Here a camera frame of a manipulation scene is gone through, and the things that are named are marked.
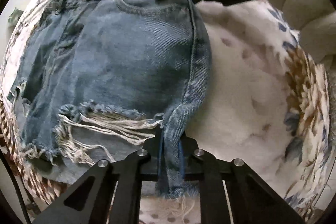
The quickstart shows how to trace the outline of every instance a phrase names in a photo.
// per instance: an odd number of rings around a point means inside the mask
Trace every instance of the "distressed denim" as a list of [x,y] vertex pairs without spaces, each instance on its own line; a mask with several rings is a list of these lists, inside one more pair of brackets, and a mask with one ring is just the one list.
[[61,173],[77,179],[83,164],[121,160],[162,130],[159,190],[180,196],[179,140],[204,100],[210,64],[191,0],[51,0],[12,87],[21,150],[33,162],[62,155],[57,180],[69,182]]

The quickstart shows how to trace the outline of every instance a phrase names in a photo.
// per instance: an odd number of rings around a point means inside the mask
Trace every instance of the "brown leaf pattern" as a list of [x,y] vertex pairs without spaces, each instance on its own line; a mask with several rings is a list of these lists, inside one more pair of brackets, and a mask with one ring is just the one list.
[[295,138],[303,142],[300,180],[295,181],[285,199],[305,219],[327,180],[326,159],[330,146],[329,95],[326,71],[298,46],[288,51],[286,80],[290,88],[288,111],[300,115]]

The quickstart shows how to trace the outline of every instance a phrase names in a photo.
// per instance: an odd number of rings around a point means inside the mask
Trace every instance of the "silver screw head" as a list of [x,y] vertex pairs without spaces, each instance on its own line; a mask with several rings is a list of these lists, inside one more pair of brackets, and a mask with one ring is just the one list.
[[105,166],[107,166],[108,165],[108,161],[107,160],[100,160],[100,161],[98,161],[98,166],[99,167],[105,167]]
[[146,149],[140,149],[138,150],[137,154],[140,156],[140,157],[144,157],[148,154],[148,151]]
[[244,165],[244,161],[242,159],[234,159],[233,161],[235,166],[243,166]]
[[203,156],[203,155],[204,155],[204,150],[203,150],[203,149],[196,149],[196,150],[194,151],[194,154],[195,154],[196,156]]

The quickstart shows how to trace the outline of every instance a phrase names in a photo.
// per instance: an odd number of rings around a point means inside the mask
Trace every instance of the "black cable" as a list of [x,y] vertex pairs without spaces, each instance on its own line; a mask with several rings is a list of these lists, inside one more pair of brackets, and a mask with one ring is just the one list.
[[17,198],[19,200],[19,203],[20,203],[20,206],[21,206],[21,210],[23,212],[23,216],[25,217],[25,220],[27,222],[27,224],[31,224],[31,221],[30,221],[30,218],[29,218],[29,215],[28,215],[28,212],[26,210],[26,205],[25,205],[25,202],[23,201],[23,197],[22,197],[22,194],[21,194],[21,191],[20,191],[20,188],[19,188],[19,185],[17,184],[17,181],[15,179],[15,176],[11,170],[11,167],[9,166],[4,154],[2,153],[2,151],[0,150],[0,159],[3,163],[3,165],[5,166],[6,170],[7,170],[7,173],[12,181],[12,184],[14,185],[14,189],[15,189],[15,192],[16,192],[16,195],[17,195]]

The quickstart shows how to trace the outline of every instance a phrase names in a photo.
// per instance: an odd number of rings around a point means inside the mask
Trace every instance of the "bed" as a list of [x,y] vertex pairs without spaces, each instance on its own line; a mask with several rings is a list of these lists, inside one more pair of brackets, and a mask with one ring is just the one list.
[[[50,204],[67,188],[27,164],[7,100],[27,40],[49,0],[31,0],[0,71],[0,124],[7,158],[33,197]],[[334,162],[327,73],[300,47],[299,33],[267,0],[197,4],[212,48],[206,100],[186,133],[218,159],[242,158],[306,221]],[[142,197],[140,221],[199,223],[198,197]]]

